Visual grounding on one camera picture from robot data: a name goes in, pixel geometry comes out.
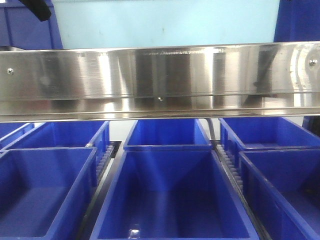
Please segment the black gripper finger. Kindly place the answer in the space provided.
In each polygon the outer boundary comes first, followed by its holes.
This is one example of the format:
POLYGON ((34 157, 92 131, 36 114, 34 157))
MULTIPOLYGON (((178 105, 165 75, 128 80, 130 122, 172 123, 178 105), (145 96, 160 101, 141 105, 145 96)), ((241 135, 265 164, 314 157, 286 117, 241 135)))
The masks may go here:
POLYGON ((52 12, 44 0, 19 0, 27 7, 41 22, 50 19, 52 12))

